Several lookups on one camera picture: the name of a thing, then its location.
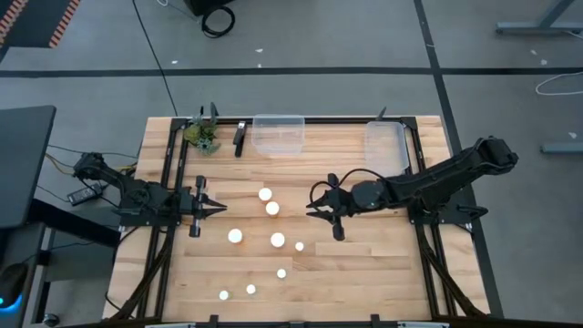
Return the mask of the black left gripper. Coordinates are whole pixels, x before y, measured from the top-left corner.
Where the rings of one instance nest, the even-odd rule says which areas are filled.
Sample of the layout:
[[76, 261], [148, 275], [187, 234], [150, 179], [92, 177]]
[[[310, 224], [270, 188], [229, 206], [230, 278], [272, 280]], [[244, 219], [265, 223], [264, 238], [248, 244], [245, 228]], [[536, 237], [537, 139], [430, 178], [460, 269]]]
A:
[[[195, 194], [191, 194], [191, 187], [183, 187], [179, 192], [179, 213], [189, 215], [193, 222], [189, 228], [189, 236], [198, 238], [200, 236], [200, 221], [204, 218], [203, 202], [201, 198], [205, 195], [206, 178], [202, 175], [196, 177]], [[218, 214], [227, 209], [227, 206], [205, 197], [205, 204], [211, 206], [211, 209], [205, 209], [205, 218]]]

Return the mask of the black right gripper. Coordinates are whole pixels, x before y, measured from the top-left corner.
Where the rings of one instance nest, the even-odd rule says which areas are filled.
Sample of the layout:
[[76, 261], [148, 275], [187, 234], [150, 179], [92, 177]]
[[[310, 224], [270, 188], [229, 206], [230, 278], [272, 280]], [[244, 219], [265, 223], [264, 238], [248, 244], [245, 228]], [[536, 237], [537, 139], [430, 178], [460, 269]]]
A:
[[[326, 220], [332, 224], [332, 235], [336, 241], [344, 241], [345, 233], [342, 224], [342, 217], [348, 216], [354, 205], [353, 197], [349, 191], [341, 188], [343, 182], [351, 175], [347, 172], [341, 179], [334, 173], [328, 174], [328, 183], [331, 185], [330, 193], [332, 194], [332, 212], [328, 210], [316, 210], [308, 212], [307, 215]], [[310, 203], [306, 206], [307, 209], [319, 209], [320, 207], [329, 205], [329, 191], [325, 190], [320, 198], [313, 197], [313, 191], [309, 193]]]

